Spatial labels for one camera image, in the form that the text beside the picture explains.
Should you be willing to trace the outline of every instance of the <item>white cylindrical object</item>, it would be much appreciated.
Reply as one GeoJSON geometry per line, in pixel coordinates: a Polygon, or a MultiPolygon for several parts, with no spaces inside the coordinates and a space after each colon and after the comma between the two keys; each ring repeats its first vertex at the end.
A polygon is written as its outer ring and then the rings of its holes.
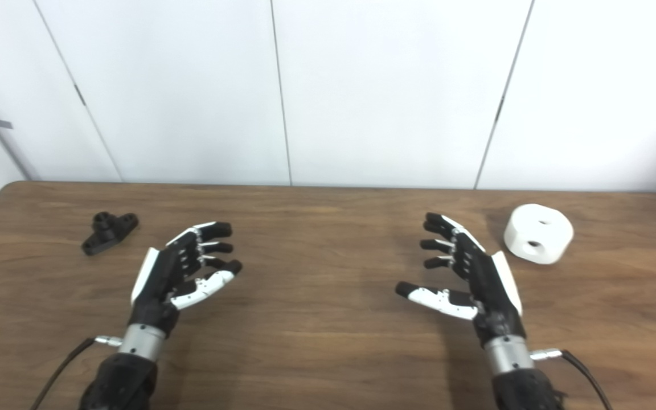
{"type": "Polygon", "coordinates": [[[557,262],[572,239],[568,218],[537,203],[515,208],[505,228],[505,244],[513,255],[544,265],[557,262]]]}

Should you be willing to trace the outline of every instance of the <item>robotic hand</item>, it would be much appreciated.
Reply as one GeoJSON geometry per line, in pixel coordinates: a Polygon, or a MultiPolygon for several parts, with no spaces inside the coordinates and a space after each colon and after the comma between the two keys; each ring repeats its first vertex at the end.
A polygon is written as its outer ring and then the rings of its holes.
{"type": "Polygon", "coordinates": [[[118,347],[118,353],[99,366],[80,400],[81,410],[148,410],[156,387],[156,361],[180,310],[214,295],[242,269],[237,260],[226,263],[208,255],[232,252],[232,245],[211,241],[231,235],[228,223],[204,223],[185,230],[164,250],[148,250],[131,293],[125,336],[96,338],[118,347]],[[217,270],[202,275],[198,272],[203,267],[217,270]]]}
{"type": "Polygon", "coordinates": [[[426,260],[426,268],[451,268],[469,283],[470,293],[422,288],[400,282],[396,293],[450,316],[471,320],[492,370],[495,402],[500,410],[562,410],[563,402],[549,379],[534,366],[520,316],[518,288],[503,252],[490,256],[460,224],[427,213],[424,229],[446,241],[422,241],[422,249],[446,256],[426,260]]]}

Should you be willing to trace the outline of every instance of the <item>wood grain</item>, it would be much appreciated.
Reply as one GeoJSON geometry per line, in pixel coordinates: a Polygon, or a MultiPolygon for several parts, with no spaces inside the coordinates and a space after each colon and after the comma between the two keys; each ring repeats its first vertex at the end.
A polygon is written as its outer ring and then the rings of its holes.
{"type": "MultiPolygon", "coordinates": [[[[492,410],[471,326],[394,295],[399,280],[463,288],[424,270],[427,211],[502,248],[522,203],[562,211],[576,238],[556,265],[509,256],[531,348],[568,348],[617,410],[656,408],[656,194],[17,182],[0,192],[0,408],[28,408],[83,338],[119,335],[146,249],[183,228],[232,223],[245,269],[182,314],[153,408],[492,410]],[[141,226],[86,257],[94,213],[141,226]]],[[[106,347],[90,348],[42,408],[76,408],[106,347]]],[[[565,363],[543,363],[570,410],[601,408],[565,363]]]]}

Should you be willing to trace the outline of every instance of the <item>black mechanical bracket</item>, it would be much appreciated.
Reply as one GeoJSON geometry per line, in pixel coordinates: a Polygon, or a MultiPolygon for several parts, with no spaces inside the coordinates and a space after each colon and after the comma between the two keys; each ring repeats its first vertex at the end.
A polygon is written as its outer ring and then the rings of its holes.
{"type": "Polygon", "coordinates": [[[93,217],[93,235],[83,242],[83,252],[93,256],[119,244],[138,226],[136,214],[116,217],[107,212],[98,212],[93,217]]]}

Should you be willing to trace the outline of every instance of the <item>panel seam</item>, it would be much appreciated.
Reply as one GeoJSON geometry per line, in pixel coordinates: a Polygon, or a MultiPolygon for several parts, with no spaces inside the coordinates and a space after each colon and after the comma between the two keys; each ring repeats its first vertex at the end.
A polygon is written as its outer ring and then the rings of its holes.
{"type": "Polygon", "coordinates": [[[536,4],[536,0],[531,0],[531,6],[528,8],[528,15],[526,15],[526,21],[523,23],[523,30],[520,32],[520,38],[518,39],[518,46],[515,49],[515,55],[513,55],[512,63],[510,63],[510,71],[508,71],[507,80],[505,80],[505,87],[503,88],[502,96],[500,96],[500,102],[498,104],[498,111],[495,113],[495,121],[493,122],[493,127],[490,128],[490,135],[487,138],[487,144],[485,145],[485,152],[482,153],[482,161],[479,163],[479,169],[477,170],[477,178],[474,180],[474,187],[472,189],[476,190],[479,185],[479,179],[482,177],[482,171],[485,169],[485,161],[487,161],[487,154],[490,152],[490,145],[493,142],[493,137],[495,137],[495,128],[497,128],[498,121],[500,120],[500,111],[503,109],[503,103],[505,103],[505,95],[508,92],[508,86],[510,86],[510,80],[513,78],[513,71],[515,70],[515,63],[518,61],[518,55],[520,54],[520,48],[523,46],[523,39],[526,37],[526,29],[528,28],[528,22],[531,20],[531,14],[533,13],[533,5],[536,4]]]}
{"type": "Polygon", "coordinates": [[[278,51],[278,32],[275,26],[275,7],[273,7],[273,0],[270,0],[270,15],[273,20],[273,40],[275,41],[275,62],[278,68],[278,88],[280,90],[280,109],[282,111],[283,120],[283,135],[285,136],[285,153],[287,155],[287,174],[292,187],[292,166],[290,163],[290,143],[287,138],[287,122],[285,120],[285,98],[282,90],[282,73],[280,71],[280,52],[278,51]]]}
{"type": "Polygon", "coordinates": [[[118,175],[118,179],[120,179],[120,182],[125,182],[125,180],[123,179],[123,174],[120,172],[120,168],[118,168],[118,164],[115,162],[115,159],[113,158],[113,154],[110,150],[110,147],[108,147],[108,143],[103,137],[103,133],[101,132],[100,127],[98,127],[98,122],[96,122],[96,119],[93,117],[93,113],[91,112],[91,107],[89,107],[88,104],[85,103],[83,94],[80,93],[80,88],[77,86],[77,83],[75,82],[75,77],[72,75],[72,72],[70,71],[70,67],[69,65],[67,65],[67,61],[65,61],[65,56],[62,54],[62,51],[60,50],[60,46],[58,46],[57,41],[55,40],[55,36],[52,34],[52,30],[50,30],[50,26],[47,25],[47,20],[45,20],[44,14],[42,14],[42,10],[40,10],[37,0],[32,0],[32,3],[34,4],[34,8],[37,9],[39,18],[42,20],[42,24],[44,24],[44,28],[47,30],[47,34],[50,36],[50,40],[52,40],[52,45],[55,46],[55,50],[57,51],[60,60],[65,66],[65,71],[67,72],[68,77],[70,77],[70,81],[75,86],[75,89],[77,90],[77,93],[80,96],[80,101],[83,102],[84,109],[88,114],[88,117],[91,120],[91,124],[93,124],[96,133],[98,134],[98,138],[100,139],[101,144],[103,145],[102,148],[104,148],[105,153],[107,154],[110,160],[110,163],[113,164],[113,169],[115,169],[115,173],[118,175]]]}

